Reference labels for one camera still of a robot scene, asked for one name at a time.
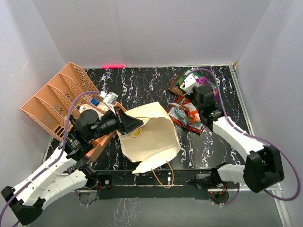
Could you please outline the yellow M&M candy bag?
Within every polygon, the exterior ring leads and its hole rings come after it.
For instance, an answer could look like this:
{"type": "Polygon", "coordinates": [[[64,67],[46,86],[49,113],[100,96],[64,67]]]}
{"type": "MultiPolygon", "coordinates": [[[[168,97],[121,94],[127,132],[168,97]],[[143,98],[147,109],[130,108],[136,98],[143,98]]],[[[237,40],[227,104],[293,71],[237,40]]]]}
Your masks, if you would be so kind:
{"type": "Polygon", "coordinates": [[[140,127],[137,131],[135,131],[135,132],[131,135],[131,137],[137,138],[137,137],[139,137],[139,136],[141,135],[141,133],[142,133],[142,127],[140,127]]]}

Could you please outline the purple snack bag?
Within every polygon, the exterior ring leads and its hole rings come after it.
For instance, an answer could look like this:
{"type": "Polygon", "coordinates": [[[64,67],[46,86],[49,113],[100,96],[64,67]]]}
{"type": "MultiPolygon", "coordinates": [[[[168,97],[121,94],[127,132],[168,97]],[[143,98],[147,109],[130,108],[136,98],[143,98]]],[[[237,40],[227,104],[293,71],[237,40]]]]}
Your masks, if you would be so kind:
{"type": "Polygon", "coordinates": [[[214,93],[214,101],[216,102],[218,99],[218,89],[217,86],[215,85],[215,83],[211,82],[209,79],[207,79],[205,76],[201,76],[199,78],[196,79],[196,82],[200,85],[200,86],[211,86],[213,88],[213,93],[214,93]]]}

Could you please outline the red snack packet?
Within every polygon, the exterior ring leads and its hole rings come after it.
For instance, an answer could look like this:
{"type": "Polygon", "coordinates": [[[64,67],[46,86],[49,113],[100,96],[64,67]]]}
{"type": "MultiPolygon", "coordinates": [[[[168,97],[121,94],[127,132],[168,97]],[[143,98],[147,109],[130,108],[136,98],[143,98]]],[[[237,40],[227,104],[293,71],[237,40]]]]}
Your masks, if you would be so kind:
{"type": "MultiPolygon", "coordinates": [[[[169,114],[169,111],[172,107],[174,106],[177,106],[177,107],[181,107],[182,109],[185,109],[185,107],[183,106],[183,104],[186,102],[186,101],[189,101],[187,98],[183,97],[183,96],[177,96],[177,98],[174,100],[174,102],[172,102],[168,109],[167,109],[167,113],[169,114]]],[[[170,117],[172,119],[172,121],[174,123],[176,123],[177,125],[179,125],[179,122],[177,120],[175,120],[174,118],[170,117]]],[[[201,123],[201,120],[199,122],[196,122],[194,124],[191,124],[189,126],[186,126],[186,127],[183,127],[183,128],[186,128],[192,132],[195,132],[196,134],[201,134],[203,129],[204,129],[204,125],[201,123]]]]}

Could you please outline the green snack bag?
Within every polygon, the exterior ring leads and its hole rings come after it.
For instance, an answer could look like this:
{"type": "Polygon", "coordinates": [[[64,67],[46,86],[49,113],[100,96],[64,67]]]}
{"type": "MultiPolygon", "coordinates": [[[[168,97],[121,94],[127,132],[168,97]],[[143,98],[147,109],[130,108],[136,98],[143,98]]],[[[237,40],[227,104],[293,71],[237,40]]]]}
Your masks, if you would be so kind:
{"type": "MultiPolygon", "coordinates": [[[[197,72],[192,72],[194,74],[195,79],[201,77],[202,75],[198,74],[197,72]]],[[[190,71],[188,70],[185,74],[182,74],[181,78],[177,81],[177,85],[180,87],[181,83],[184,81],[184,78],[186,78],[190,74],[190,71]]]]}

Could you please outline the brown paper bag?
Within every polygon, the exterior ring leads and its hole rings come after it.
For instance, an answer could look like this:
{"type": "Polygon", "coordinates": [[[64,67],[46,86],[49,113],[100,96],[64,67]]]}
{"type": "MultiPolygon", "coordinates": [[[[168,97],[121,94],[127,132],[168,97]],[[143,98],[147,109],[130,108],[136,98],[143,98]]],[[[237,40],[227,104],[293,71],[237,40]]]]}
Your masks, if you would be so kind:
{"type": "Polygon", "coordinates": [[[152,172],[158,183],[169,189],[174,184],[174,172],[170,161],[181,150],[174,123],[159,102],[145,104],[129,111],[126,114],[136,119],[143,120],[142,133],[133,138],[135,132],[123,135],[118,132],[123,155],[131,162],[139,162],[132,174],[152,172]],[[155,169],[168,164],[171,176],[168,184],[160,181],[155,174],[155,169]]]}

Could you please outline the teal snack packet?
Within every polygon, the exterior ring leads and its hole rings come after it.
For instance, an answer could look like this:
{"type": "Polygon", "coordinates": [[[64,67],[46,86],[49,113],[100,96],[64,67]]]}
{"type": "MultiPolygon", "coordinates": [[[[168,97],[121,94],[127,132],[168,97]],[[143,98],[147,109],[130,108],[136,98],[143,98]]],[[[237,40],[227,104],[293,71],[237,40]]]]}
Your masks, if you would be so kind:
{"type": "Polygon", "coordinates": [[[174,106],[169,111],[169,116],[179,122],[179,125],[186,127],[192,124],[192,120],[186,115],[185,110],[181,107],[174,106]]]}

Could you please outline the brown kettle chips bag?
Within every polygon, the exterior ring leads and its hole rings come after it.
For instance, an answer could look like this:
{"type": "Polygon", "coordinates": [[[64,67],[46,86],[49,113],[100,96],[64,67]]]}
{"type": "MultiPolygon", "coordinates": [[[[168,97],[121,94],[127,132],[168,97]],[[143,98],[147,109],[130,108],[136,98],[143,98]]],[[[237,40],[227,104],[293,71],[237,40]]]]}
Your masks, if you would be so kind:
{"type": "Polygon", "coordinates": [[[173,76],[173,78],[170,80],[165,89],[175,95],[183,96],[185,93],[177,85],[177,81],[181,78],[181,76],[181,72],[178,72],[175,76],[173,76]]]}

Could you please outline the orange snack packet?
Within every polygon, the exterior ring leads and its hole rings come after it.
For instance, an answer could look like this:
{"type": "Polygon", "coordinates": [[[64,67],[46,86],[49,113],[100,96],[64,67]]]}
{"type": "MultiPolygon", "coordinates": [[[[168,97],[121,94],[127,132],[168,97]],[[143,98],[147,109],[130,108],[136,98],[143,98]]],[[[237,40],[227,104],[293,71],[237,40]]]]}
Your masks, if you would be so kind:
{"type": "Polygon", "coordinates": [[[186,101],[183,106],[185,107],[186,114],[190,118],[192,124],[200,121],[198,110],[190,101],[186,101]]]}

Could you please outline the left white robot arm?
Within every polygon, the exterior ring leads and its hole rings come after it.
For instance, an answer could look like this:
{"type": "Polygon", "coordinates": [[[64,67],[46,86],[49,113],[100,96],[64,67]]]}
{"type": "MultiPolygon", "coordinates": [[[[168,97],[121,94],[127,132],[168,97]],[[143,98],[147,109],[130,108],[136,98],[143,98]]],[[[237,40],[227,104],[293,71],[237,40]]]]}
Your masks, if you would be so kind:
{"type": "Polygon", "coordinates": [[[113,111],[108,110],[102,118],[93,109],[85,110],[73,121],[66,141],[62,141],[27,179],[14,187],[6,186],[1,195],[20,224],[26,226],[62,196],[83,187],[92,189],[99,184],[98,174],[89,165],[83,165],[70,175],[61,177],[63,172],[93,149],[94,140],[114,131],[125,135],[141,126],[142,120],[127,115],[118,106],[113,111]]]}

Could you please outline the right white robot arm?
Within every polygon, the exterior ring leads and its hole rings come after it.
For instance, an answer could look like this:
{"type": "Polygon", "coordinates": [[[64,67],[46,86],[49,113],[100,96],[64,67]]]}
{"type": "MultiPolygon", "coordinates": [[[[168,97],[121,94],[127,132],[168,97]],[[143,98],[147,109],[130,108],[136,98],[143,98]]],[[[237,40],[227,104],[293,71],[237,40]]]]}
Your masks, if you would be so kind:
{"type": "Polygon", "coordinates": [[[260,192],[282,180],[284,170],[280,152],[267,146],[237,126],[224,110],[217,106],[211,86],[193,86],[186,98],[197,109],[204,126],[222,137],[243,158],[244,165],[223,163],[211,170],[211,182],[221,188],[227,182],[245,184],[253,192],[260,192]]]}

